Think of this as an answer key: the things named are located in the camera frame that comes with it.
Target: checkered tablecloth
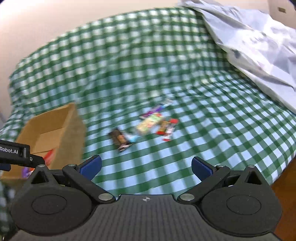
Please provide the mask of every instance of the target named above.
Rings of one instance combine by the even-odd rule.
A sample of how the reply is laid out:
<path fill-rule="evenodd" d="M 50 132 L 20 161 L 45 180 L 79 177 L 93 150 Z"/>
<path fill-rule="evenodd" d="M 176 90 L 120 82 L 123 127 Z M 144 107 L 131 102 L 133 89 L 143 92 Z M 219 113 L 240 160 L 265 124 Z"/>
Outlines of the checkered tablecloth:
<path fill-rule="evenodd" d="M 14 110 L 0 138 L 14 141 L 34 115 L 76 102 L 87 127 L 83 158 L 114 195 L 184 192 L 199 183 L 193 156 L 233 169 L 255 165 L 272 183 L 295 156 L 296 117 L 226 59 L 187 8 L 120 14 L 67 32 L 23 59 L 10 77 Z M 165 98 L 179 120 L 170 142 L 154 133 L 122 153 L 108 133 L 132 132 Z"/>

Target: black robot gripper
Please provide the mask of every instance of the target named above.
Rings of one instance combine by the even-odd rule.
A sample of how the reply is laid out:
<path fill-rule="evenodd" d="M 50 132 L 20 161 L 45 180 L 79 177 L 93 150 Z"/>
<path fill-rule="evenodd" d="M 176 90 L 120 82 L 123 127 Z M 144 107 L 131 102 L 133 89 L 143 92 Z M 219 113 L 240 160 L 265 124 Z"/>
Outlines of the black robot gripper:
<path fill-rule="evenodd" d="M 94 156 L 62 170 L 39 165 L 10 205 L 11 241 L 280 240 L 281 206 L 255 166 L 231 171 L 194 157 L 201 182 L 179 195 L 115 197 L 91 179 Z"/>

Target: cardboard box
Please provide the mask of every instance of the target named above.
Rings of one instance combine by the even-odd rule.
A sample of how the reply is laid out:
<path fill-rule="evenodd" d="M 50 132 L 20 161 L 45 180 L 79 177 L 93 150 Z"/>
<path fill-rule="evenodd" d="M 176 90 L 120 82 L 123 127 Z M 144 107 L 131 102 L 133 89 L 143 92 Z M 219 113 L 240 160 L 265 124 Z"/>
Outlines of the cardboard box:
<path fill-rule="evenodd" d="M 15 142 L 30 146 L 30 153 L 44 157 L 53 151 L 49 169 L 61 169 L 82 160 L 86 128 L 74 103 L 42 113 L 27 122 Z M 18 189 L 26 180 L 24 167 L 12 165 L 1 181 Z"/>

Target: blue gripper pad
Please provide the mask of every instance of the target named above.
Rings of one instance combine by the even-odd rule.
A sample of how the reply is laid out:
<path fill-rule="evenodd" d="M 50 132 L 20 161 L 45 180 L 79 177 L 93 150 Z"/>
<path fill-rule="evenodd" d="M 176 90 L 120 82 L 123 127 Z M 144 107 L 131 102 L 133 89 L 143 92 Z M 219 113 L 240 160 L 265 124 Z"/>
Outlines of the blue gripper pad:
<path fill-rule="evenodd" d="M 199 178 L 199 180 L 203 181 L 207 177 L 213 174 L 213 170 L 203 164 L 198 157 L 194 157 L 191 162 L 192 172 Z"/>
<path fill-rule="evenodd" d="M 76 167 L 76 171 L 89 180 L 92 180 L 102 169 L 102 159 L 94 155 Z"/>

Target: ribbed gray surface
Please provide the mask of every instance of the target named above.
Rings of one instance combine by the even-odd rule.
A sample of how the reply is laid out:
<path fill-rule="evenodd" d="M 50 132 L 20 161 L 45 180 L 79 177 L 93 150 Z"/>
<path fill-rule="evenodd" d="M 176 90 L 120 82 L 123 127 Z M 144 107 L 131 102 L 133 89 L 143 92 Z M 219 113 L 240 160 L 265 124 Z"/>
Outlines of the ribbed gray surface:
<path fill-rule="evenodd" d="M 100 205 L 81 227 L 66 234 L 39 237 L 19 231 L 11 241 L 276 241 L 273 234 L 238 238 L 209 226 L 192 205 L 177 203 L 171 195 L 122 195 L 113 204 Z"/>

